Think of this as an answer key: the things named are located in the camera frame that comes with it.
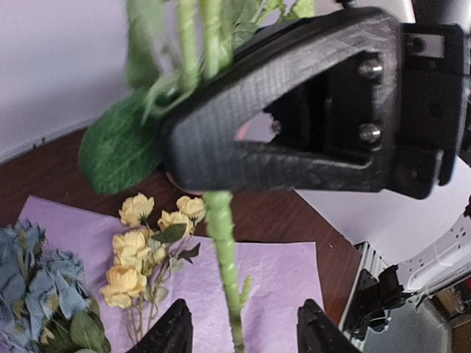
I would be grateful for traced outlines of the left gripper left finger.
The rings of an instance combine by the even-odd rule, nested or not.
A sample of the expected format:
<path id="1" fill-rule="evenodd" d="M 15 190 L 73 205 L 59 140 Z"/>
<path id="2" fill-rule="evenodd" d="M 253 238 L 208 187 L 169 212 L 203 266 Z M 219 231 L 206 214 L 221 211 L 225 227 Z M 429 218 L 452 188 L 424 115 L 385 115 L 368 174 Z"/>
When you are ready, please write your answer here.
<path id="1" fill-rule="evenodd" d="M 127 353 L 192 353 L 194 327 L 184 299 L 177 299 Z"/>

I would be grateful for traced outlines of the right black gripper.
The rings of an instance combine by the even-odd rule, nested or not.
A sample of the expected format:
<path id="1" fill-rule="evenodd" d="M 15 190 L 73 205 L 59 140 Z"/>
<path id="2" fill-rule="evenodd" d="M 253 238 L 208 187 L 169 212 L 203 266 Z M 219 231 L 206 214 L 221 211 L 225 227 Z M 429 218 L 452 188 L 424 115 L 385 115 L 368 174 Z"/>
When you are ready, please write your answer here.
<path id="1" fill-rule="evenodd" d="M 446 185 L 466 121 L 466 32 L 398 21 L 303 26 L 316 44 L 316 74 L 303 86 L 315 160 L 302 189 L 425 199 Z"/>

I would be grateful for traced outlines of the yellow rose bunch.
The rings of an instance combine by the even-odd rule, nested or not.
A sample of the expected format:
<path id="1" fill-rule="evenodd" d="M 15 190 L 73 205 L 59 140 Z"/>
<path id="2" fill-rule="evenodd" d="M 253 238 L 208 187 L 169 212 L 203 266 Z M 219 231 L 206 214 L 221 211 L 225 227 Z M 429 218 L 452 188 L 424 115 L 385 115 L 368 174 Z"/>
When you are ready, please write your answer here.
<path id="1" fill-rule="evenodd" d="M 165 284 L 171 275 L 199 255 L 200 245 L 190 241 L 206 215 L 203 199 L 181 196 L 177 209 L 162 211 L 152 227 L 149 217 L 154 206 L 155 200 L 142 193 L 122 203 L 118 214 L 127 231 L 113 236 L 113 266 L 99 291 L 107 306 L 124 311 L 133 343 L 150 330 L 169 294 Z"/>

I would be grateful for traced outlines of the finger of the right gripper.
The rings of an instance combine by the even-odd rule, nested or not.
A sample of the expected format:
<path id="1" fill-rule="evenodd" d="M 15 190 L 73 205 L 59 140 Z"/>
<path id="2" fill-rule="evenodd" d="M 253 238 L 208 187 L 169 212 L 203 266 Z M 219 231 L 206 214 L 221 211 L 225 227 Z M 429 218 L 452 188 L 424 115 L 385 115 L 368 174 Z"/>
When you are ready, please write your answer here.
<path id="1" fill-rule="evenodd" d="M 386 187 L 392 149 L 357 162 L 272 144 L 235 141 L 230 130 L 167 123 L 162 145 L 168 172 L 184 190 L 329 190 L 378 192 Z"/>
<path id="2" fill-rule="evenodd" d="M 384 122 L 397 112 L 400 23 L 377 7 L 289 21 L 245 43 L 233 65 L 162 121 L 163 147 L 217 147 L 263 109 L 327 75 L 327 129 Z"/>

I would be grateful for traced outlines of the purple tissue paper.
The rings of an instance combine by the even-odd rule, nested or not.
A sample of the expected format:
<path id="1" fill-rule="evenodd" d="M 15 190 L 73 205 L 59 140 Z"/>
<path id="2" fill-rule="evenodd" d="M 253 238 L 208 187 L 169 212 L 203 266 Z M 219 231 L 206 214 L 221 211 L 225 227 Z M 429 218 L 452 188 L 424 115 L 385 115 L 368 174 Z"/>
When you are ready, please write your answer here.
<path id="1" fill-rule="evenodd" d="M 46 231 L 50 249 L 77 254 L 85 264 L 85 283 L 101 301 L 106 270 L 113 263 L 112 237 L 124 231 L 112 216 L 65 206 L 30 196 L 21 218 Z M 194 325 L 195 352 L 231 352 L 233 342 L 227 306 L 212 241 L 195 237 L 199 255 L 185 263 L 167 282 L 164 313 L 178 298 L 186 301 Z M 247 352 L 295 352 L 297 311 L 306 299 L 322 303 L 314 243 L 239 243 L 236 263 L 240 279 L 251 278 L 252 288 L 242 310 Z"/>

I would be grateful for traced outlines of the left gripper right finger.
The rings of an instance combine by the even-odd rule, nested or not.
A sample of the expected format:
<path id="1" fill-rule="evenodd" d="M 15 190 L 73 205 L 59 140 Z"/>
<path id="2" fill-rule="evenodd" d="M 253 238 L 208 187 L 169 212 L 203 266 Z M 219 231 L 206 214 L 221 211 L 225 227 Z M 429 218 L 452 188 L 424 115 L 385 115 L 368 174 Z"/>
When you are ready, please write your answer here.
<path id="1" fill-rule="evenodd" d="M 297 349 L 299 353 L 360 352 L 313 299 L 306 299 L 297 311 Z"/>

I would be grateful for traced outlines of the blue hydrangea flower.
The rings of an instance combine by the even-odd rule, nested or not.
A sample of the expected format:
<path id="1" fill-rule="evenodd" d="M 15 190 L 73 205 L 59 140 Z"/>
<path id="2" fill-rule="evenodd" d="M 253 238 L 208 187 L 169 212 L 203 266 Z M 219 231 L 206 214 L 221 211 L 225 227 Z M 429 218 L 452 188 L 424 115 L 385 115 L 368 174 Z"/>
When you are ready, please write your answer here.
<path id="1" fill-rule="evenodd" d="M 46 242 L 27 219 L 1 229 L 1 351 L 110 352 L 83 261 Z"/>

